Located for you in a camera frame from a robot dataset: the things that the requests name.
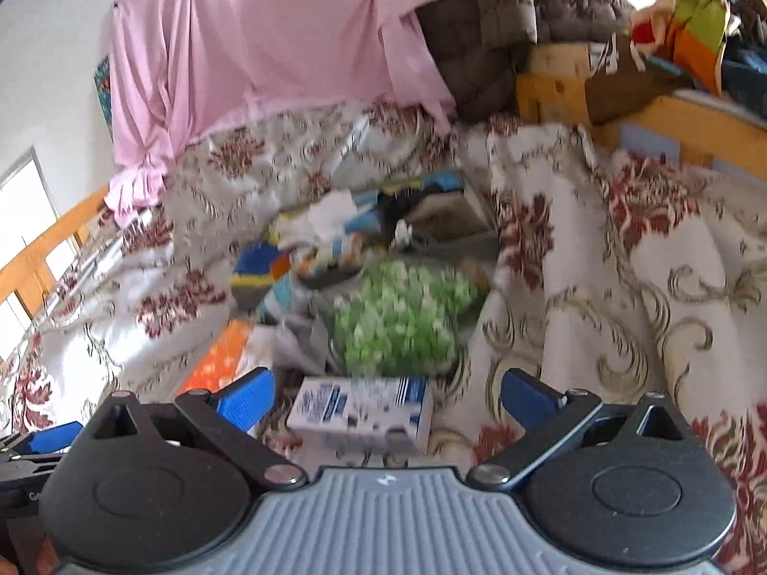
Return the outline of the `floral satin bedspread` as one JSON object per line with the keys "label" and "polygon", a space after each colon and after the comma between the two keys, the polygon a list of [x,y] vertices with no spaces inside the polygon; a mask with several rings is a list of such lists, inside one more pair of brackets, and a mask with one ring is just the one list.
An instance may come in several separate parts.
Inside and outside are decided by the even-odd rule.
{"label": "floral satin bedspread", "polygon": [[595,153],[564,126],[495,117],[449,138],[416,109],[299,110],[186,149],[156,208],[102,216],[1,364],[1,428],[87,421],[106,395],[170,399],[232,316],[242,248],[282,209],[459,168],[488,200],[500,253],[468,348],[435,387],[425,461],[468,469],[521,432],[508,368],[609,403],[659,391],[731,483],[719,554],[766,568],[766,194],[716,172]]}

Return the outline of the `wooden headboard rail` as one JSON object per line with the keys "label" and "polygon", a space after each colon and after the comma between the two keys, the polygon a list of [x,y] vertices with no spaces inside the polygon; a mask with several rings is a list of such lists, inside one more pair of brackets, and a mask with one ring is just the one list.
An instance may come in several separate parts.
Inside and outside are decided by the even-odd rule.
{"label": "wooden headboard rail", "polygon": [[105,208],[108,187],[100,188],[57,219],[33,243],[1,269],[1,300],[14,296],[30,318],[46,303],[56,286],[47,257],[62,243],[73,242],[79,251],[90,236],[90,222]]}

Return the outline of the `grey cloth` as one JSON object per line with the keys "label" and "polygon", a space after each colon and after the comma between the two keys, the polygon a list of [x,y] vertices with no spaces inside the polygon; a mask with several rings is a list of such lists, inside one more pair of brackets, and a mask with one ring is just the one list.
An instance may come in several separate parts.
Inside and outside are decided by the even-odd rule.
{"label": "grey cloth", "polygon": [[292,368],[311,377],[337,371],[330,354],[330,337],[320,319],[285,315],[274,330],[272,353],[276,368]]}

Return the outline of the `striped colourful cloth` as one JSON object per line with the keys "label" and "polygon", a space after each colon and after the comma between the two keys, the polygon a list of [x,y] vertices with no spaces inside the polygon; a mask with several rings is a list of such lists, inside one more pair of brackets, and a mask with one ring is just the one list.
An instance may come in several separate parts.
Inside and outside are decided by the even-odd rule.
{"label": "striped colourful cloth", "polygon": [[278,248],[268,240],[249,245],[235,264],[230,287],[239,310],[276,324],[287,315],[306,315],[312,296],[358,274],[386,253],[362,234],[311,247]]}

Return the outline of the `pink draped cloth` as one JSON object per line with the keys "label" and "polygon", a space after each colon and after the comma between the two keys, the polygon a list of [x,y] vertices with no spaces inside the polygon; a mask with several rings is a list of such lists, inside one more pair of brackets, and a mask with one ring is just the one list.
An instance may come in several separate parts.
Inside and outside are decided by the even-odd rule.
{"label": "pink draped cloth", "polygon": [[221,128],[343,103],[455,101],[418,8],[435,0],[115,0],[106,206],[120,226],[156,205],[190,144]]}

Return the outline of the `window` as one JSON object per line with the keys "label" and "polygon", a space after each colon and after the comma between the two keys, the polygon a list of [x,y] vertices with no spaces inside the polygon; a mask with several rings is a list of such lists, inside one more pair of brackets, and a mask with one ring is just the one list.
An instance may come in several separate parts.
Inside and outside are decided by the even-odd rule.
{"label": "window", "polygon": [[[1,174],[0,205],[0,260],[5,266],[57,218],[34,148],[26,150]],[[20,344],[31,317],[14,293],[1,300],[0,317],[1,358],[8,359]]]}

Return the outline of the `brown printed cloth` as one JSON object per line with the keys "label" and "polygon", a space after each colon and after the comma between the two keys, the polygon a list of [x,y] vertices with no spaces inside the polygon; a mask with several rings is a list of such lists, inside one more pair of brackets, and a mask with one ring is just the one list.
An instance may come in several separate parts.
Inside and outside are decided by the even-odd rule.
{"label": "brown printed cloth", "polygon": [[645,108],[659,96],[693,88],[688,74],[645,57],[628,35],[614,34],[585,80],[585,105],[592,125],[604,125]]}

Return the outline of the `white fluffy sock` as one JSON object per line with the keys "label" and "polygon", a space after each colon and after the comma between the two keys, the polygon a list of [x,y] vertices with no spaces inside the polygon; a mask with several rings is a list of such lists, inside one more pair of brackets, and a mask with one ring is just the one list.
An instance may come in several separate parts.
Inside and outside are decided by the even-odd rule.
{"label": "white fluffy sock", "polygon": [[276,223],[278,245],[321,245],[346,234],[345,225],[359,215],[350,190],[336,190],[309,205],[303,212],[281,217]]}

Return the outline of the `wooden bed frame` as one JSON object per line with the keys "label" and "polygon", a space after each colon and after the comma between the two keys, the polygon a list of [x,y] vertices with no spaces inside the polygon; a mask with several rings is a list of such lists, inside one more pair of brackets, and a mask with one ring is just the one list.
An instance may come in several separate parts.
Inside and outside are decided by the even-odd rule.
{"label": "wooden bed frame", "polygon": [[537,46],[517,75],[520,117],[530,123],[582,125],[599,146],[660,154],[679,165],[703,166],[734,177],[766,177],[766,123],[745,108],[706,92],[680,90],[655,97],[605,123],[590,119],[586,78],[597,64],[598,43]]}

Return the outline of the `colourful wall poster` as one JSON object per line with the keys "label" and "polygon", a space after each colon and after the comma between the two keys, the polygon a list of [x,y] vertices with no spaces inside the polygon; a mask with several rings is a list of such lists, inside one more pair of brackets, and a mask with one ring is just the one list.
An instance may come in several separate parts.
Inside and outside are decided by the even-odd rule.
{"label": "colourful wall poster", "polygon": [[111,68],[109,67],[108,56],[105,56],[103,60],[97,64],[95,73],[93,73],[93,83],[95,83],[97,100],[99,100],[100,110],[102,111],[106,129],[109,132],[109,136],[113,137]]}

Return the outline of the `colourful patchwork bag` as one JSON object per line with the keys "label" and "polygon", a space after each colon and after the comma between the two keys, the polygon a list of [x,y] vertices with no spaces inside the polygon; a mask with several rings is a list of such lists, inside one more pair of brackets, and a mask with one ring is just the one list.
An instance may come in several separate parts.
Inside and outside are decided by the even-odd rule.
{"label": "colourful patchwork bag", "polygon": [[765,117],[766,0],[657,0],[629,35],[650,61]]}

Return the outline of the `blue white medicine box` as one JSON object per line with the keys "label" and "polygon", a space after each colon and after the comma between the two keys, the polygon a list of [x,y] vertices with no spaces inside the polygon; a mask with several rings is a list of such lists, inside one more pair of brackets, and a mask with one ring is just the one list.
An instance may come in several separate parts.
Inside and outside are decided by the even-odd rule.
{"label": "blue white medicine box", "polygon": [[287,427],[342,453],[415,454],[427,450],[433,409],[424,377],[307,378]]}

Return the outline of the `olive quilted jacket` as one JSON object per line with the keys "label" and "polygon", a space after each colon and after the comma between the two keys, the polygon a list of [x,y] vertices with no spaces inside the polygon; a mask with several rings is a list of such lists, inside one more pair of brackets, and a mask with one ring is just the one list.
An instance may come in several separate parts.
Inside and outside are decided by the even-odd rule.
{"label": "olive quilted jacket", "polygon": [[425,42],[462,122],[516,108],[530,49],[603,43],[628,26],[628,0],[435,0],[418,8]]}

